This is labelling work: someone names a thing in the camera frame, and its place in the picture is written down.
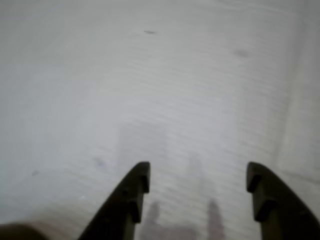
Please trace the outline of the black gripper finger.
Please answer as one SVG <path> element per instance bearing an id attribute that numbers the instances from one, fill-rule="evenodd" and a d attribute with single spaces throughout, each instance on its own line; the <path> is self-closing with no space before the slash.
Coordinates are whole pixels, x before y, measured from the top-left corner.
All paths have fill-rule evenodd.
<path id="1" fill-rule="evenodd" d="M 133 240 L 150 192 L 151 164 L 137 163 L 119 182 L 89 222 L 80 240 Z"/>
<path id="2" fill-rule="evenodd" d="M 246 190 L 263 240 L 318 240 L 320 223 L 307 205 L 263 164 L 249 162 Z"/>

